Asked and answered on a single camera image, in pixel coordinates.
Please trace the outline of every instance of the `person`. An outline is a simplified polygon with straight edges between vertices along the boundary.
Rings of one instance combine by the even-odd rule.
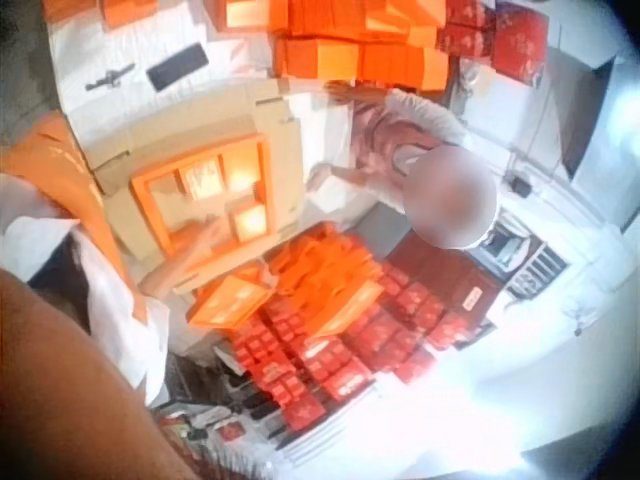
[[[61,114],[45,117],[3,156],[0,267],[74,319],[146,404],[164,381],[169,310],[162,300],[220,235],[218,222],[206,223],[136,285]]]
[[[345,82],[326,88],[337,102],[354,102],[355,168],[321,163],[311,172],[308,191],[335,176],[407,214],[414,230],[435,246],[465,249],[483,239],[497,214],[497,187],[450,111],[399,89]]]
[[[194,461],[163,436],[131,385],[63,311],[0,269],[0,471],[20,479],[266,480],[213,445]]]

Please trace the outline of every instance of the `black device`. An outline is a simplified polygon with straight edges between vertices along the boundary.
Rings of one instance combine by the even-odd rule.
[[[181,78],[208,64],[209,59],[202,45],[196,43],[151,67],[147,70],[147,76],[156,92],[161,92]]]
[[[103,78],[96,81],[95,83],[86,84],[84,88],[87,92],[89,92],[104,85],[107,85],[109,88],[119,87],[120,78],[132,71],[134,68],[136,68],[136,64],[130,63],[122,70],[107,70],[107,73],[105,73]]]

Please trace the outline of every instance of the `stack of boxes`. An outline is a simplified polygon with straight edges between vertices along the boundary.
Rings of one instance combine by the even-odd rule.
[[[277,291],[288,298],[309,336],[344,331],[376,300],[380,266],[359,241],[330,224],[292,240],[270,260]]]
[[[280,75],[446,86],[448,56],[435,48],[445,0],[291,0],[290,10],[289,37],[275,49]]]

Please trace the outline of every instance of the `white shirt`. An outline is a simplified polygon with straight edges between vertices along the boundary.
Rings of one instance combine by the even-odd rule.
[[[136,320],[131,290],[78,220],[58,218],[58,210],[36,188],[0,173],[0,268],[28,282],[68,234],[89,284],[91,337],[133,388],[145,381],[149,404],[164,382],[169,309],[144,297],[147,324]]]
[[[387,95],[385,106],[389,111],[415,123],[445,143],[466,148],[471,146],[469,132],[462,123],[448,109],[431,100],[393,89]],[[425,150],[422,148],[413,145],[402,146],[394,153],[393,163],[406,175],[410,165],[423,153]],[[389,176],[383,173],[372,174],[366,187],[379,201],[404,214],[402,190]]]

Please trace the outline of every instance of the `red packaging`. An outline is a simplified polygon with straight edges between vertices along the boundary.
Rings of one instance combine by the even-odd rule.
[[[394,335],[392,343],[396,345],[401,351],[409,353],[413,351],[414,348],[416,348],[419,340],[419,333],[410,332],[406,328],[401,328]]]
[[[445,350],[457,341],[466,340],[468,329],[469,326],[465,317],[450,312],[445,315],[427,339],[438,350]]]
[[[394,344],[389,344],[371,359],[370,366],[378,372],[391,372],[404,362],[408,356],[408,352]]]
[[[494,33],[462,25],[446,25],[438,31],[437,48],[449,55],[467,58],[488,57],[494,45]]]
[[[294,366],[285,354],[278,350],[261,362],[253,365],[249,371],[259,387],[265,388],[287,372],[295,372]]]
[[[329,372],[326,368],[322,366],[322,364],[318,361],[309,362],[307,365],[307,370],[317,382],[322,383],[326,378],[329,377]]]
[[[281,407],[286,407],[293,401],[293,395],[279,380],[271,384],[267,390],[273,396],[273,400]]]
[[[537,86],[547,57],[549,18],[526,7],[501,2],[491,66],[498,73]]]
[[[389,268],[387,275],[402,287],[406,286],[409,283],[409,275],[394,266],[391,266],[391,268]]]
[[[396,367],[393,373],[395,373],[403,383],[409,384],[416,378],[424,375],[435,361],[436,359],[429,352],[419,348],[404,363]]]
[[[286,374],[281,381],[294,399],[300,398],[307,393],[307,387],[293,373]]]
[[[354,357],[322,385],[334,399],[340,401],[359,390],[370,378],[371,371]]]
[[[447,0],[447,24],[492,30],[495,22],[495,12],[480,0]]]
[[[287,425],[292,430],[302,430],[324,415],[322,404],[310,393],[291,403],[282,411]]]
[[[398,285],[398,283],[388,275],[382,275],[378,279],[378,283],[382,288],[384,288],[384,291],[387,292],[392,297],[395,297],[402,291],[402,288],[400,287],[400,285]]]
[[[436,297],[430,297],[422,306],[418,308],[413,322],[424,328],[426,331],[433,329],[442,316],[444,304]]]

